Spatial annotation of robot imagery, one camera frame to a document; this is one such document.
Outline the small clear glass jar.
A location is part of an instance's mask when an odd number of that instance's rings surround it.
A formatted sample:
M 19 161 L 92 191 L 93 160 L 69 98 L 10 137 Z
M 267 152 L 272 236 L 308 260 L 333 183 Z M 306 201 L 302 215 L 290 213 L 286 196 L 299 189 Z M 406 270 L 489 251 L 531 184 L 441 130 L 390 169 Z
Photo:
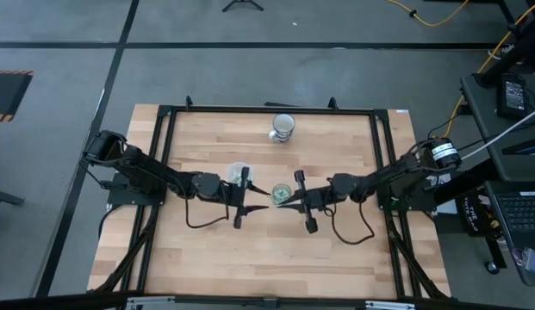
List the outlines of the small clear glass jar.
M 271 199 L 275 205 L 280 205 L 292 196 L 292 189 L 289 185 L 279 183 L 271 191 Z

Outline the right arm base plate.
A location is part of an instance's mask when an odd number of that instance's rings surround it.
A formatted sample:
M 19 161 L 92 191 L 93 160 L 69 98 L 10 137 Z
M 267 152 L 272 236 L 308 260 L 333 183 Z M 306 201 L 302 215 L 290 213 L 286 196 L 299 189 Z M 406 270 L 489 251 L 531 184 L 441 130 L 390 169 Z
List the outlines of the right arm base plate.
M 390 211 L 433 211 L 434 192 L 439 177 L 415 172 L 380 185 L 377 189 L 379 207 Z

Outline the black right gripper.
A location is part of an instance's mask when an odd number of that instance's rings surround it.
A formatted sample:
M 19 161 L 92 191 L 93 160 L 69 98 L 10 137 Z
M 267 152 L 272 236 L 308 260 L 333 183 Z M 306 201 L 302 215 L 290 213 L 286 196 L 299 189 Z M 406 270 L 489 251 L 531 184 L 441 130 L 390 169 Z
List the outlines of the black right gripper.
M 315 209 L 324 212 L 326 216 L 333 216 L 332 209 L 327 207 L 328 199 L 332 195 L 332 187 L 328 185 L 315 189 L 306 189 L 305 175 L 302 170 L 297 170 L 294 173 L 294 177 L 298 184 L 298 190 L 280 202 L 277 208 L 291 209 L 297 211 L 299 214 L 305 214 L 305 227 L 307 231 L 309 233 L 316 233 L 318 231 L 318 224 L 312 215 L 312 211 Z M 301 201 L 301 204 L 287 204 L 295 201 Z

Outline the black orange hazard striped mat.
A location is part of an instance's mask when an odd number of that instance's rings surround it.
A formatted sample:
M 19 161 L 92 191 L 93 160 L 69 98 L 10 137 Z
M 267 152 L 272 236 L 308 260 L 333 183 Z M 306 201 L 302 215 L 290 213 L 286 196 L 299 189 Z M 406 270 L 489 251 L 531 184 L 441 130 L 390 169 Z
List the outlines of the black orange hazard striped mat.
M 33 76 L 33 71 L 0 70 L 0 122 L 15 118 Z

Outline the black aluminium table frame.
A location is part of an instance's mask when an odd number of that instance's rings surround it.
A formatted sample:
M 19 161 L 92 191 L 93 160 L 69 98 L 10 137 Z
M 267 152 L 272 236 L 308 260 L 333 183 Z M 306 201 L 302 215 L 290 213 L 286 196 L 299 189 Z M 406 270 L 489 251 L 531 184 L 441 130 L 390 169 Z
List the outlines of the black aluminium table frame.
M 372 130 L 390 131 L 397 153 L 414 142 L 409 113 L 391 110 L 372 120 L 319 109 L 296 111 L 292 139 L 269 139 L 274 110 L 265 107 L 199 107 L 158 118 L 150 104 L 134 107 L 125 131 L 128 142 L 147 150 L 172 134 L 168 163 L 178 171 L 207 171 L 226 177 L 244 162 L 253 181 L 271 192 L 294 184 L 303 170 L 309 187 L 323 186 L 336 173 L 371 173 L 387 163 L 386 148 L 375 151 Z M 334 219 L 317 215 L 308 233 L 303 217 L 277 209 L 268 195 L 250 193 L 250 205 L 268 206 L 243 218 L 240 229 L 223 220 L 224 208 L 169 194 L 159 223 L 145 283 L 150 295 L 264 298 L 393 299 L 396 296 L 385 220 L 375 198 L 340 203 Z

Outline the dark grey side desk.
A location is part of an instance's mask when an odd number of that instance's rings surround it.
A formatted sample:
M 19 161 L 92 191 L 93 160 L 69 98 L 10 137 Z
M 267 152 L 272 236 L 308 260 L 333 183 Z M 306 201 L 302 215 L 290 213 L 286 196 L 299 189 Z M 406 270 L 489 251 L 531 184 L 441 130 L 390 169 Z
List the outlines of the dark grey side desk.
M 496 110 L 496 88 L 483 88 L 473 75 L 462 77 L 464 98 L 470 106 L 482 137 L 490 141 L 516 121 L 499 117 Z M 509 182 L 535 182 L 535 155 L 506 155 L 503 149 L 535 139 L 535 125 L 519 131 L 514 129 L 488 146 L 486 150 L 501 180 Z

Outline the black power adapter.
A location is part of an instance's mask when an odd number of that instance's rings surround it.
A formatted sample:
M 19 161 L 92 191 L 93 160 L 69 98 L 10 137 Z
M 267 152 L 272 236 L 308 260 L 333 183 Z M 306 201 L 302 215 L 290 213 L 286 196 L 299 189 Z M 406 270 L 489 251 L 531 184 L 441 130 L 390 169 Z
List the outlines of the black power adapter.
M 527 116 L 526 82 L 517 75 L 504 74 L 497 85 L 496 114 L 502 118 L 520 120 Z

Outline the black tote bag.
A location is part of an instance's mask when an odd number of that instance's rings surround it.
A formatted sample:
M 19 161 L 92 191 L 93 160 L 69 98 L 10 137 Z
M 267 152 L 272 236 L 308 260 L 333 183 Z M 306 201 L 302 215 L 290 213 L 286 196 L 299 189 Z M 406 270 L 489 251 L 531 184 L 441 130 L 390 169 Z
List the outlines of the black tote bag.
M 471 237 L 487 237 L 493 231 L 491 203 L 487 193 L 471 190 L 455 200 L 463 229 Z

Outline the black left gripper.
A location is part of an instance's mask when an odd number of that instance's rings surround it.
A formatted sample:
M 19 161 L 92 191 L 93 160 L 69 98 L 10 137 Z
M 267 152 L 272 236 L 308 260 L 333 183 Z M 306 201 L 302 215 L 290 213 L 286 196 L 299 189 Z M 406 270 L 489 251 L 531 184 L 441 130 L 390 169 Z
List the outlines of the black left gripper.
M 259 193 L 261 195 L 270 195 L 269 192 L 266 192 L 255 186 L 253 183 L 248 182 L 249 171 L 250 169 L 247 166 L 241 169 L 240 183 L 228 183 L 226 181 L 222 182 L 223 189 L 227 191 L 227 205 L 231 207 L 236 207 L 236 215 L 233 218 L 233 227 L 235 229 L 241 228 L 242 218 L 244 216 L 247 216 L 251 212 L 268 208 L 268 206 L 261 205 L 244 205 L 246 189 L 249 189 L 250 191 Z

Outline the black laptop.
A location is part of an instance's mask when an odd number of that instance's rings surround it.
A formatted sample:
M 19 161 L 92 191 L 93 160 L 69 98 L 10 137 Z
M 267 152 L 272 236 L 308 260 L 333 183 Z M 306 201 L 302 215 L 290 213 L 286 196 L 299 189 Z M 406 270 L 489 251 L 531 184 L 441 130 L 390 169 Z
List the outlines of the black laptop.
M 521 281 L 535 287 L 535 182 L 484 183 Z

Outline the black tripod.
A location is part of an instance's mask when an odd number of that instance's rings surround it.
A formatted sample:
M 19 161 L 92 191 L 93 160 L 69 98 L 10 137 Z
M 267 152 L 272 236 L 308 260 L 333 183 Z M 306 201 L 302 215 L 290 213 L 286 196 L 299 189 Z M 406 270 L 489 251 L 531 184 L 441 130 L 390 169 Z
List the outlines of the black tripod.
M 258 11 L 264 11 L 264 7 L 261 6 L 259 3 L 257 3 L 255 0 L 232 0 L 227 5 L 225 5 L 221 12 L 226 13 L 230 9 L 233 8 L 235 5 L 251 5 L 254 9 L 257 9 Z

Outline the clear plastic deli container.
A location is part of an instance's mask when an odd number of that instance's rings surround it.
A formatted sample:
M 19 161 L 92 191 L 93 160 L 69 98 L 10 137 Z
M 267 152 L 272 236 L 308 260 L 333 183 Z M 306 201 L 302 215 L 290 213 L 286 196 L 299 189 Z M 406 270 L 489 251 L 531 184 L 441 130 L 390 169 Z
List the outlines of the clear plastic deli container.
M 237 184 L 240 186 L 241 181 L 242 181 L 242 170 L 244 168 L 248 169 L 247 180 L 249 182 L 252 182 L 253 181 L 253 168 L 251 165 L 244 163 L 244 162 L 234 162 L 230 164 L 226 168 L 225 180 L 229 183 Z

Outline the black stand foot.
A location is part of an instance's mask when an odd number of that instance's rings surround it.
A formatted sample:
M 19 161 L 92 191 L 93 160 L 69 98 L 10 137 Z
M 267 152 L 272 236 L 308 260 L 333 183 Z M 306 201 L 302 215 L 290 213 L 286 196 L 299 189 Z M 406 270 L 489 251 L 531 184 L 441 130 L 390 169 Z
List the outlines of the black stand foot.
M 20 206 L 24 203 L 24 199 L 0 190 L 0 202 L 5 202 L 13 206 Z

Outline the silver aluminium extrusion bracket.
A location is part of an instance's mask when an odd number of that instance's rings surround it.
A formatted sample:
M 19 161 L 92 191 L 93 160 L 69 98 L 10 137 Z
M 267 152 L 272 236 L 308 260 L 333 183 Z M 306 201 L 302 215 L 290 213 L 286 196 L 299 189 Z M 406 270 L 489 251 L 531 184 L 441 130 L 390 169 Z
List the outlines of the silver aluminium extrusion bracket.
M 365 310 L 416 310 L 414 304 L 397 301 L 366 301 Z
M 174 304 L 175 296 L 141 296 L 127 299 L 124 310 L 143 310 L 144 307 Z

